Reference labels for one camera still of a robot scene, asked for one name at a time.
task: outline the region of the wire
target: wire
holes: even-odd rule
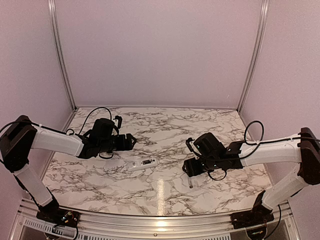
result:
[[[276,224],[276,226],[275,226],[275,228],[270,232],[270,234],[268,234],[268,236],[265,236],[264,237],[264,240],[266,240],[266,239],[268,239],[276,230],[277,230],[277,228],[279,227],[279,225],[280,225],[280,222],[281,222],[281,207],[280,207],[280,205],[278,205],[278,208],[279,208],[279,221],[278,221],[278,223]]]
[[[59,131],[59,130],[56,130],[56,129],[53,129],[53,128],[50,128],[50,127],[47,127],[47,126],[41,126],[41,128],[47,129],[47,130],[50,130],[50,131],[53,131],[53,132],[56,132],[56,133],[58,133],[58,134],[67,135],[64,131]]]
[[[25,124],[31,124],[31,125],[35,125],[39,127],[38,123],[32,122],[32,121],[11,121],[9,123],[7,123],[6,125],[4,125],[1,129],[0,129],[0,133],[6,129],[6,127],[12,125],[12,124],[20,124],[20,123],[25,123]]]
[[[111,156],[108,156],[108,157],[105,157],[105,156],[101,156],[100,153],[99,153],[99,157],[102,158],[102,159],[112,159],[114,156],[114,153],[112,153]]]
[[[320,139],[307,137],[307,136],[299,136],[299,137],[297,136],[297,137],[293,137],[292,139],[312,140],[312,141],[320,142]]]
[[[82,130],[84,129],[85,124],[86,124],[86,122],[87,122],[87,120],[88,120],[89,116],[90,116],[94,111],[96,111],[96,110],[98,110],[98,109],[105,109],[105,110],[107,110],[107,111],[109,112],[109,114],[110,114],[110,120],[112,120],[112,114],[111,114],[111,111],[110,111],[107,107],[105,107],[105,106],[97,107],[97,108],[93,109],[93,110],[88,114],[88,116],[86,116],[86,119],[84,120],[84,123],[83,123],[83,125],[82,125],[82,127],[81,127],[81,130],[79,131],[79,133],[78,133],[78,134],[80,134],[80,133],[82,132]]]
[[[72,131],[69,136],[74,135],[75,134],[75,130],[73,130],[72,128],[68,128],[65,133],[68,134],[68,131]]]
[[[257,145],[256,143],[248,143],[247,142],[247,132],[248,132],[248,129],[249,127],[252,125],[252,124],[255,124],[255,123],[258,123],[261,125],[261,129],[262,129],[262,133],[261,133],[261,137],[260,137],[260,141],[262,141],[264,139],[264,135],[265,135],[265,127],[264,125],[262,124],[262,122],[258,121],[258,120],[255,120],[255,121],[252,121],[248,124],[248,126],[246,126],[245,130],[244,130],[244,137],[243,137],[243,140],[245,142],[245,144],[247,145],[250,145],[250,146],[253,146],[253,145]]]
[[[212,180],[215,180],[215,181],[221,181],[221,180],[225,179],[226,176],[227,176],[227,171],[224,171],[224,176],[223,176],[221,179],[215,179],[215,178],[213,178],[213,177],[210,175],[210,173],[212,173],[212,172],[213,172],[213,171],[208,171],[208,175],[209,175],[209,177],[210,177]]]
[[[78,227],[76,226],[75,229],[76,229],[76,234],[75,234],[75,237],[74,237],[73,240],[76,240],[77,237],[78,237],[78,235],[79,235],[79,229],[78,229]]]

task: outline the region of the aluminum frame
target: aluminum frame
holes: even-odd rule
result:
[[[252,79],[253,79],[253,76],[255,73],[258,57],[261,52],[261,47],[263,44],[265,31],[266,31],[269,2],[270,2],[270,0],[262,0],[258,30],[257,30],[257,34],[256,34],[251,63],[249,66],[249,70],[248,70],[246,79],[245,79],[245,83],[244,83],[242,94],[241,94],[241,97],[240,97],[240,100],[238,103],[238,107],[236,109],[239,114],[241,113],[241,111],[244,108],[244,105],[245,105],[245,102],[246,102],[246,99],[247,99],[247,96],[249,93],[250,85],[252,83]]]
[[[300,240],[293,214],[288,202],[281,205],[282,217],[285,221],[291,240]],[[243,231],[234,229],[231,223],[231,212],[190,216],[137,216],[90,212],[70,207],[64,209],[80,212],[78,223],[79,234],[108,236],[111,239],[208,239],[217,235]],[[18,240],[21,236],[25,220],[35,220],[38,208],[29,199],[22,199],[18,214],[10,234],[10,240]],[[279,210],[273,212],[275,220],[279,220]]]
[[[48,0],[48,5],[49,5],[49,14],[50,14],[50,20],[51,20],[51,26],[52,26],[52,32],[53,32],[53,37],[54,37],[54,44],[55,44],[55,50],[61,70],[61,75],[62,75],[62,80],[63,80],[63,85],[66,91],[66,95],[70,104],[70,107],[72,111],[77,110],[76,102],[74,95],[72,93],[67,69],[66,69],[66,64],[65,64],[65,59],[62,51],[62,46],[61,46],[61,39],[60,39],[60,34],[59,34],[59,28],[58,28],[58,19],[57,19],[57,12],[56,12],[56,1],[55,0]]]

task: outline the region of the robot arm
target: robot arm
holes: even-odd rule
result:
[[[117,126],[112,120],[100,118],[84,135],[67,135],[33,123],[22,115],[1,136],[0,155],[3,164],[37,204],[37,218],[76,227],[79,213],[59,208],[55,197],[29,165],[30,149],[50,150],[80,159],[96,157],[100,153],[132,150],[137,140],[130,133],[119,134],[122,119],[116,117],[119,119]]]
[[[231,215],[235,229],[273,221],[272,210],[280,203],[308,185],[320,184],[320,144],[307,127],[286,138],[248,144],[235,141],[227,148],[212,133],[205,133],[193,142],[198,152],[191,141],[193,139],[189,138],[186,145],[197,158],[185,160],[182,167],[189,177],[204,172],[210,174],[215,169],[227,171],[255,164],[296,164],[286,177],[257,196],[252,210]]]

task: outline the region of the marble tabletop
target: marble tabletop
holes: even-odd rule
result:
[[[93,108],[80,108],[70,128],[78,132]],[[128,215],[182,216],[221,213],[251,208],[262,190],[271,186],[263,164],[229,170],[225,179],[207,174],[191,177],[182,171],[192,158],[185,141],[212,132],[225,146],[242,140],[245,126],[234,110],[199,108],[110,108],[123,118],[120,134],[137,138],[132,151],[115,152],[112,159],[79,159],[55,153],[43,182],[62,206]],[[109,118],[95,111],[95,119]],[[156,167],[129,172],[131,161],[157,159]],[[212,173],[216,178],[221,175]]]

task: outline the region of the white arm segment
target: white arm segment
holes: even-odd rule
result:
[[[294,169],[276,185],[269,187],[262,197],[262,205],[272,210],[283,201],[288,200],[292,195],[308,186],[301,176],[298,176],[300,164],[297,164]]]
[[[52,196],[38,175],[29,164],[13,173],[40,206],[45,206],[52,201]]]
[[[38,126],[34,127],[37,132],[31,146],[32,149],[45,149],[76,157],[81,153],[84,144],[78,136],[69,136]],[[50,192],[29,164],[13,174],[40,206],[44,207],[53,200]]]
[[[298,134],[294,134],[285,138],[292,139],[295,137],[300,136]],[[300,139],[295,139],[261,144],[251,156],[240,160],[244,167],[267,163],[297,163],[294,169],[287,176],[274,186],[269,187],[263,194],[262,205],[269,210],[274,209],[277,205],[281,204],[283,201],[289,199],[292,195],[309,185],[301,176],[298,176],[298,171],[300,169],[299,163],[302,162],[301,150],[300,147],[298,147],[300,141]],[[243,143],[240,148],[241,154],[239,154],[239,157],[241,158],[250,154],[256,147],[257,145],[250,146]]]
[[[79,156],[84,144],[78,136],[69,136],[45,128],[34,126],[37,130],[32,149],[46,149],[54,152]]]
[[[294,134],[285,138],[292,139],[295,137],[300,136],[298,134]],[[251,156],[241,159],[241,164],[242,166],[247,167],[254,164],[281,162],[301,163],[301,152],[298,147],[298,143],[300,143],[300,139],[261,144]],[[239,154],[239,157],[241,158],[250,154],[256,147],[257,145],[250,146],[243,143],[240,148],[241,153]]]

